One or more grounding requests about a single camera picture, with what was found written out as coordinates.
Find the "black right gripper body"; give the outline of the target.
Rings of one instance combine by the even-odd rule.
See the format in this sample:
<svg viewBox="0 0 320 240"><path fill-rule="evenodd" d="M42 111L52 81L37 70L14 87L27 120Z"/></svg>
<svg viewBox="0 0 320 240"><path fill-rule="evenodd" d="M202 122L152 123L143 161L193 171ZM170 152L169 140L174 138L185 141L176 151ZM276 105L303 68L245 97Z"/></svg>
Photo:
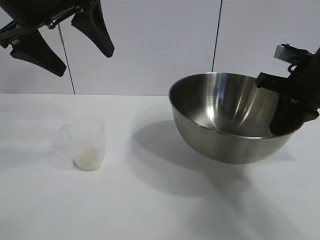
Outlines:
<svg viewBox="0 0 320 240"><path fill-rule="evenodd" d="M261 72L256 86L285 97L289 103L303 108L303 122L319 117L320 108L320 51L311 53L293 46L277 46L274 58L289 63L288 77Z"/></svg>

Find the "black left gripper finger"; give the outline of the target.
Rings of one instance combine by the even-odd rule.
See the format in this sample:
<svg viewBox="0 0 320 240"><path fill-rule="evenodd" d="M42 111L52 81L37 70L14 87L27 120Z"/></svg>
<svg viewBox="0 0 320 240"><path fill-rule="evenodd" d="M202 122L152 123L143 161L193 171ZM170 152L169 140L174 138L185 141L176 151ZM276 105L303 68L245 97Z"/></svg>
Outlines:
<svg viewBox="0 0 320 240"><path fill-rule="evenodd" d="M87 36L107 57L113 56L115 47L107 31L100 0L84 0L71 25Z"/></svg>
<svg viewBox="0 0 320 240"><path fill-rule="evenodd" d="M10 56L37 65L52 74L62 77L67 66L49 47L38 30L11 42Z"/></svg>

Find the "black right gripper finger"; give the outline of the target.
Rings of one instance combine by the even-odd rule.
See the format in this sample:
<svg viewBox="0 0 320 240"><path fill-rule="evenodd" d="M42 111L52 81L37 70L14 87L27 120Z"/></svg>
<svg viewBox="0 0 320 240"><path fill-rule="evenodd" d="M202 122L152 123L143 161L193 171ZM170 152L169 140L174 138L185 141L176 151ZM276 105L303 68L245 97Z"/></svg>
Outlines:
<svg viewBox="0 0 320 240"><path fill-rule="evenodd" d="M288 133L297 131L304 123L304 109L297 105L290 103L288 105Z"/></svg>
<svg viewBox="0 0 320 240"><path fill-rule="evenodd" d="M284 96L278 97L274 116L269 129L273 135L285 135L294 129L294 105L289 103Z"/></svg>

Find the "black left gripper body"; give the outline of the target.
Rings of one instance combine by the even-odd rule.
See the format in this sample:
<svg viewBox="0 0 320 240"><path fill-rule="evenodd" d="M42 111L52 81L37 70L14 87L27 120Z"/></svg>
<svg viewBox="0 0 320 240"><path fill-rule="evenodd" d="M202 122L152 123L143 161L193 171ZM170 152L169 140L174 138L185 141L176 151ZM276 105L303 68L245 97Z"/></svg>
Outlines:
<svg viewBox="0 0 320 240"><path fill-rule="evenodd" d="M74 14L82 14L98 3L97 0L2 0L0 8L12 21L0 29L0 45L8 45L20 36L58 23Z"/></svg>

